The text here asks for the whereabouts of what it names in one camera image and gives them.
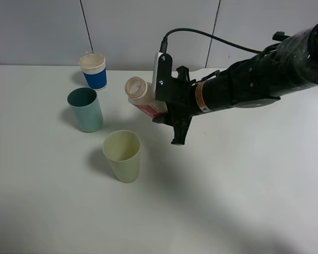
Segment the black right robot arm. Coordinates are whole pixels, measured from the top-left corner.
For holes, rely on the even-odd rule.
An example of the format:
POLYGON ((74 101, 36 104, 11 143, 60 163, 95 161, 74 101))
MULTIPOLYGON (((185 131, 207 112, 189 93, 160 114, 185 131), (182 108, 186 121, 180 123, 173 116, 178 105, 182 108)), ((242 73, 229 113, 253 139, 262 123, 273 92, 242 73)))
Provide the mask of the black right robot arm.
POLYGON ((296 35, 276 32, 275 44, 254 56, 215 71, 200 80, 190 79, 181 66, 172 77, 168 38, 161 42, 156 74, 156 99, 167 112, 154 119, 173 128, 172 143, 183 145, 194 116, 230 108, 254 108, 273 104, 283 95, 318 86, 318 24, 296 35))

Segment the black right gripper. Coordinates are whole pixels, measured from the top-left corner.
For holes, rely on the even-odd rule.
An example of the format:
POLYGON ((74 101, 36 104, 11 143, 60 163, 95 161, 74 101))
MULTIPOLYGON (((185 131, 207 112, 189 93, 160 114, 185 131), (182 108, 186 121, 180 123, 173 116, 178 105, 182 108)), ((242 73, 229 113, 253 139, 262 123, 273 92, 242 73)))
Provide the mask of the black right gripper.
POLYGON ((185 66, 180 66, 176 70, 177 78, 164 78, 167 92, 165 95, 167 113, 164 124, 173 127, 174 138, 171 144, 184 145, 192 120, 190 91, 197 80, 190 80, 189 68, 185 66))

